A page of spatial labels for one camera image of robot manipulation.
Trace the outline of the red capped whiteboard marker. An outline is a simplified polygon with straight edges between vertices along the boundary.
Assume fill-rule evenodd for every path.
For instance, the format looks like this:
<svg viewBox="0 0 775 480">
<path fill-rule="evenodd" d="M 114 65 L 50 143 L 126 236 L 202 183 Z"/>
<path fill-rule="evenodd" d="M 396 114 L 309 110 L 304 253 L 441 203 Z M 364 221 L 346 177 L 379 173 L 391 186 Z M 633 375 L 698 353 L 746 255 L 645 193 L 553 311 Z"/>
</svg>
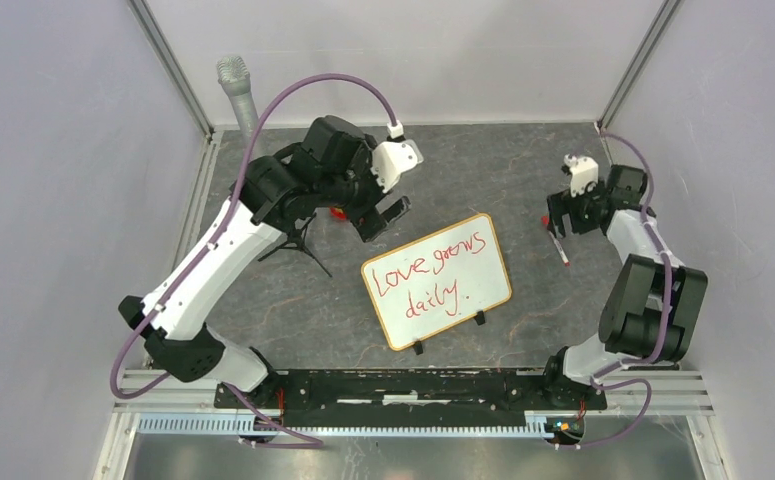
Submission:
<svg viewBox="0 0 775 480">
<path fill-rule="evenodd" d="M 554 245 L 554 247 L 555 247 L 555 249 L 556 249 L 556 251 L 557 251 L 557 253 L 558 253 L 558 255 L 559 255 L 560 259 L 561 259 L 561 261 L 562 261 L 562 263 L 563 263 L 563 265 L 566 266 L 566 267 L 569 267 L 571 265 L 570 260 L 569 260 L 569 258 L 567 256 L 567 254 L 565 253 L 562 244 L 560 243 L 560 241 L 558 240 L 558 238 L 556 237 L 556 235 L 555 235 L 555 233 L 553 231 L 553 225 L 551 223 L 551 220 L 550 220 L 549 216 L 548 215 L 543 215 L 541 217 L 541 221 L 542 221 L 542 224 L 543 224 L 545 230 L 547 231 L 547 233 L 548 233 L 548 235 L 549 235 L 549 237 L 550 237 L 550 239 L 551 239 L 551 241 L 552 241 L 552 243 L 553 243 L 553 245 Z"/>
</svg>

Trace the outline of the yellow framed whiteboard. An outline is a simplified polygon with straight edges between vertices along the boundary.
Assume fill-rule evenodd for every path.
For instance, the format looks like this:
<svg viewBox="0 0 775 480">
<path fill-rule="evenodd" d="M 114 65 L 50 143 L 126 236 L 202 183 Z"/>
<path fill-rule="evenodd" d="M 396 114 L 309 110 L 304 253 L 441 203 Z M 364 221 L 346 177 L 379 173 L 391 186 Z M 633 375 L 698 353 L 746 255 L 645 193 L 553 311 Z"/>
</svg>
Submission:
<svg viewBox="0 0 775 480">
<path fill-rule="evenodd" d="M 496 308 L 513 293 L 487 213 L 378 255 L 360 273 L 393 351 Z"/>
</svg>

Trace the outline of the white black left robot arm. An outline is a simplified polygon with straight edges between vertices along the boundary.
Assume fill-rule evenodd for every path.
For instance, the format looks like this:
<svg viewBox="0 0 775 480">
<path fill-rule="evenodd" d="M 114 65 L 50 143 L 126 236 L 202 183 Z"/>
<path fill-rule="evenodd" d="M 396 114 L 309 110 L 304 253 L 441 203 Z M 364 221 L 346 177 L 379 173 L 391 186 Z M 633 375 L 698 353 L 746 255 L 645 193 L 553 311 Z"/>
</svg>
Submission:
<svg viewBox="0 0 775 480">
<path fill-rule="evenodd" d="M 423 160 L 399 127 L 377 141 L 333 115 L 317 118 L 304 139 L 250 161 L 217 218 L 169 277 L 119 312 L 133 338 L 168 377 L 227 382 L 253 407 L 269 405 L 277 381 L 268 363 L 212 330 L 206 319 L 253 261 L 284 249 L 307 253 L 305 234 L 320 209 L 336 208 L 359 238 L 372 242 L 410 208 L 402 196 L 378 204 Z"/>
</svg>

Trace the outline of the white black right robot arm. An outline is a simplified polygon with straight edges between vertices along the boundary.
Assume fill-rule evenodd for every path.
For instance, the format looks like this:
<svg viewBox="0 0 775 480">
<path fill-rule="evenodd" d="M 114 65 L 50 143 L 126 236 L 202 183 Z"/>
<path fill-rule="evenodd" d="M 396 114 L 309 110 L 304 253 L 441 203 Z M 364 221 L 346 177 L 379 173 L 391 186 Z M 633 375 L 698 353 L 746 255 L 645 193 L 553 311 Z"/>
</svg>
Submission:
<svg viewBox="0 0 775 480">
<path fill-rule="evenodd" d="M 632 366 L 677 363 L 687 354 L 708 286 L 666 246 L 649 207 L 648 174 L 615 165 L 606 177 L 587 156 L 568 156 L 568 187 L 547 198 L 553 240 L 600 231 L 614 246 L 621 270 L 596 334 L 550 357 L 540 382 L 543 400 L 565 408 L 601 378 Z"/>
</svg>

